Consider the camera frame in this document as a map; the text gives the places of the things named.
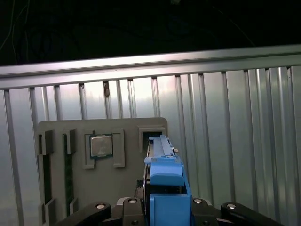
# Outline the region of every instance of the horizontal metal bar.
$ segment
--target horizontal metal bar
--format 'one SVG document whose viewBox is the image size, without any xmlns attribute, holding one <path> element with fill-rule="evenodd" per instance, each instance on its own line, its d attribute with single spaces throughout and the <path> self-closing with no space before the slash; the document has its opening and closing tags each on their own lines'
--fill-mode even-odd
<svg viewBox="0 0 301 226">
<path fill-rule="evenodd" d="M 225 50 L 210 50 L 199 52 L 185 52 L 159 54 L 147 56 L 128 56 L 92 60 L 66 61 L 58 63 L 15 65 L 0 67 L 0 78 L 8 76 L 39 75 L 47 73 L 65 73 L 74 71 L 99 70 L 108 68 L 123 68 L 141 65 L 159 65 L 170 63 L 216 61 L 233 58 L 270 57 L 278 55 L 301 54 L 301 45 L 240 48 Z"/>
<path fill-rule="evenodd" d="M 0 78 L 1 89 L 300 65 L 301 54 Z"/>
</svg>

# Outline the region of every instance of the dark background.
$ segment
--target dark background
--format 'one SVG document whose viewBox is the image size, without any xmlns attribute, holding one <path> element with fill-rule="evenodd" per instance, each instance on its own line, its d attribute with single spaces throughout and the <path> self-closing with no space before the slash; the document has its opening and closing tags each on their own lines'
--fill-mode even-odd
<svg viewBox="0 0 301 226">
<path fill-rule="evenodd" d="M 10 34 L 0 65 L 297 44 L 300 9 L 292 0 L 0 0 L 0 47 Z"/>
</svg>

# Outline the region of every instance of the silver screw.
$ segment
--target silver screw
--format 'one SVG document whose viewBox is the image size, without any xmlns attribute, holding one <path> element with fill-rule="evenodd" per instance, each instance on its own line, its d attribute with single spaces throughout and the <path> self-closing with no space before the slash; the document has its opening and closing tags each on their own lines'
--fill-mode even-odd
<svg viewBox="0 0 301 226">
<path fill-rule="evenodd" d="M 98 208 L 98 209 L 103 209 L 105 207 L 105 205 L 103 205 L 103 204 L 98 204 L 97 206 L 96 206 L 96 208 Z"/>
<path fill-rule="evenodd" d="M 202 203 L 202 200 L 200 200 L 200 199 L 195 199 L 195 200 L 193 200 L 196 204 L 200 204 L 200 203 Z"/>
<path fill-rule="evenodd" d="M 136 199 L 130 199 L 128 202 L 129 202 L 129 203 L 136 203 L 137 200 L 136 200 Z"/>
<path fill-rule="evenodd" d="M 234 204 L 228 204 L 227 207 L 231 210 L 235 209 L 236 208 L 236 205 Z"/>
</svg>

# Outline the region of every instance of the gray plastic tray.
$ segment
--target gray plastic tray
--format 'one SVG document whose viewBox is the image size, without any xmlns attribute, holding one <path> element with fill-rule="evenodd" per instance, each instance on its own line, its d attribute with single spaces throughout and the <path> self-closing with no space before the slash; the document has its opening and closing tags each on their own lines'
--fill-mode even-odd
<svg viewBox="0 0 301 226">
<path fill-rule="evenodd" d="M 133 196 L 136 181 L 143 178 L 148 136 L 158 134 L 167 135 L 164 118 L 41 122 L 35 135 L 40 225 L 95 201 L 115 205 L 119 198 Z M 102 145 L 101 140 L 91 145 L 95 136 L 110 138 L 101 147 L 107 156 L 92 156 L 91 147 Z"/>
</svg>

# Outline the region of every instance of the corrugated metal wall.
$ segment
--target corrugated metal wall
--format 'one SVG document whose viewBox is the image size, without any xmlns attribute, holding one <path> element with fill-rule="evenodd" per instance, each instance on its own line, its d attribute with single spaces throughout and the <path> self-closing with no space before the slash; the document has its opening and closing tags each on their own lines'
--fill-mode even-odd
<svg viewBox="0 0 301 226">
<path fill-rule="evenodd" d="M 167 119 L 193 196 L 301 225 L 301 66 L 108 83 L 0 90 L 0 225 L 38 224 L 40 121 L 135 117 Z"/>
</svg>

